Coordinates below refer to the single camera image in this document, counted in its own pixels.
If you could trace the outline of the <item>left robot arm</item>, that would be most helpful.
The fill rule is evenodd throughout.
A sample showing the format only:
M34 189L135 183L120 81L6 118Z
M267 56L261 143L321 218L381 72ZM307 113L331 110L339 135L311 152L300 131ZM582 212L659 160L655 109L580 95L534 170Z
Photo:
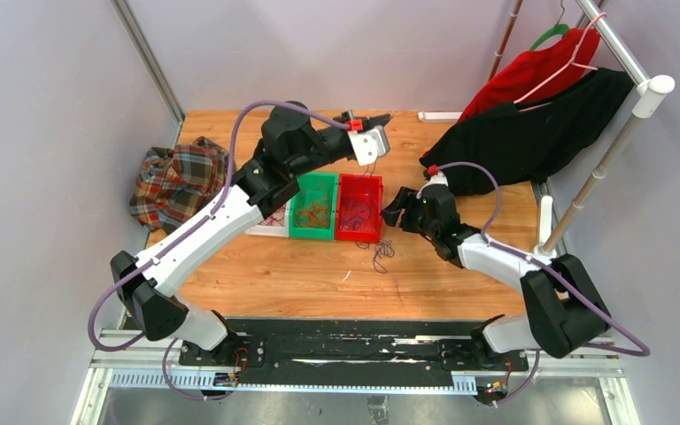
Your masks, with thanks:
M223 188L172 234L152 247L110 261L116 295L141 332L132 338L175 337L201 347L215 366L236 354L225 321L177 296L186 280L214 253L284 206L299 192L298 178L341 159L371 165L390 152L384 128L388 113L332 119L299 102L269 101L261 137L241 167L228 164Z

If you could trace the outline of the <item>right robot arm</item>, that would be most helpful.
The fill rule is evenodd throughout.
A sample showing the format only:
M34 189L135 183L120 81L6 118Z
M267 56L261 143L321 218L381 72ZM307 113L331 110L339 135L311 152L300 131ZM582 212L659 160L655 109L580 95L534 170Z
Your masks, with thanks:
M480 228L461 221L444 184L402 187L380 215L386 225L428 240L442 260L522 294L523 315L501 314L471 331L471 358L481 368L496 367L511 351L541 350L561 359L610 327L601 317L608 310L577 257L550 259L511 246L500 249Z

